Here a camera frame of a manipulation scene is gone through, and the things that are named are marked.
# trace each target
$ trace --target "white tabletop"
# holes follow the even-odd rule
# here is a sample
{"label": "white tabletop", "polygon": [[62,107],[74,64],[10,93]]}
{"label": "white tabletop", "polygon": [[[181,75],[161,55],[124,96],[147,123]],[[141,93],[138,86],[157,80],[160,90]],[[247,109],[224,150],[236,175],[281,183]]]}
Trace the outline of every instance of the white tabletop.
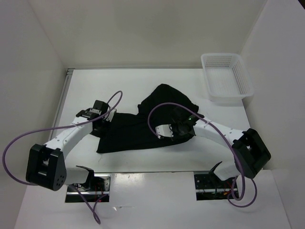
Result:
{"label": "white tabletop", "polygon": [[[161,83],[166,83],[197,104],[199,112],[215,122],[248,129],[242,101],[215,104],[209,101],[202,69],[97,69],[74,70],[59,125],[68,125],[95,100],[108,101],[118,90],[123,98],[120,113],[136,114],[141,103]],[[96,172],[152,172],[210,170],[221,160],[232,160],[230,151],[210,140],[194,137],[184,144],[149,150],[96,153],[99,139],[88,135],[69,153],[67,167],[86,166]]]}

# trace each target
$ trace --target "white wall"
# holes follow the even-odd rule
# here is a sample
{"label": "white wall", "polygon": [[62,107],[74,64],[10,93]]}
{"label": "white wall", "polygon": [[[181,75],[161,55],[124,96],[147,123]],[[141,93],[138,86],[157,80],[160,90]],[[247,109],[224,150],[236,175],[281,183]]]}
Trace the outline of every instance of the white wall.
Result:
{"label": "white wall", "polygon": [[305,10],[297,0],[269,0],[242,57],[254,84],[245,101],[250,125],[267,144],[293,229],[304,228]]}
{"label": "white wall", "polygon": [[265,0],[29,0],[65,67],[200,67],[240,52]]}
{"label": "white wall", "polygon": [[[65,69],[27,1],[0,1],[0,33],[2,152],[17,135],[52,125]],[[48,134],[25,137],[11,147],[7,162],[14,174],[24,179],[30,147]],[[0,228],[11,229],[26,187],[6,176],[2,166],[0,173]]]}

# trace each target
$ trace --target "black cloth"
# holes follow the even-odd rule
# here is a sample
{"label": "black cloth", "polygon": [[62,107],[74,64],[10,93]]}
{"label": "black cloth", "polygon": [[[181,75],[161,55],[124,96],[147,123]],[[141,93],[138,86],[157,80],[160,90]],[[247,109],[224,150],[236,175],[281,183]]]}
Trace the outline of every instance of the black cloth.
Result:
{"label": "black cloth", "polygon": [[[97,152],[111,153],[131,149],[159,148],[180,144],[191,139],[191,136],[175,141],[169,138],[159,139],[151,132],[147,125],[148,114],[156,105],[165,102],[181,104],[194,112],[198,112],[199,109],[183,93],[169,85],[161,84],[138,105],[139,113],[137,115],[125,113],[114,115],[107,134],[100,139]],[[174,105],[157,108],[150,118],[152,128],[173,123],[174,108]],[[188,118],[190,113],[185,111],[183,115]]]}

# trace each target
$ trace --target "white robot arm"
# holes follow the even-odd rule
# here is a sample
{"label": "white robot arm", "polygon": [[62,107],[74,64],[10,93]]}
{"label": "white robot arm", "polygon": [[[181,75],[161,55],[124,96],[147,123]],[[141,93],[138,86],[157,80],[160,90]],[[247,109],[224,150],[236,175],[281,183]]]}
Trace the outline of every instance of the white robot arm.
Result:
{"label": "white robot arm", "polygon": [[[178,114],[181,112],[179,109],[179,107],[176,108],[176,113]],[[251,128],[247,131],[236,130],[212,122],[201,114],[198,115],[204,118],[207,123],[199,120],[194,115],[184,120],[179,119],[179,115],[174,115],[173,124],[157,126],[156,133],[159,138],[168,137],[173,141],[178,138],[195,135],[208,138],[225,147],[229,147],[229,144],[241,162],[244,175],[247,178],[254,178],[270,160],[271,155],[255,130]],[[220,130],[222,136],[210,123]],[[220,162],[212,168],[210,173],[211,176],[215,175],[221,181],[240,175],[235,161]]]}
{"label": "white robot arm", "polygon": [[113,109],[108,116],[96,119],[107,112],[109,106],[101,101],[95,101],[94,108],[80,111],[71,125],[73,128],[65,129],[58,136],[47,142],[43,146],[35,144],[30,150],[26,180],[30,183],[46,187],[57,191],[63,185],[85,184],[94,178],[94,171],[90,168],[76,166],[66,168],[65,159],[69,152],[86,135],[92,134],[99,136],[103,128],[111,122],[116,109]]}

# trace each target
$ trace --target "white plastic basket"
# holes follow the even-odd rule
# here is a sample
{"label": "white plastic basket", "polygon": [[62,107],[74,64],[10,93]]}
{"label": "white plastic basket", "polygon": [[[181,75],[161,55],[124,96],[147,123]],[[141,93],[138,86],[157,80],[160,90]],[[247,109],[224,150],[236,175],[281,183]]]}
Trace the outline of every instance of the white plastic basket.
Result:
{"label": "white plastic basket", "polygon": [[203,73],[212,101],[241,100],[254,93],[240,55],[208,53],[201,56]]}

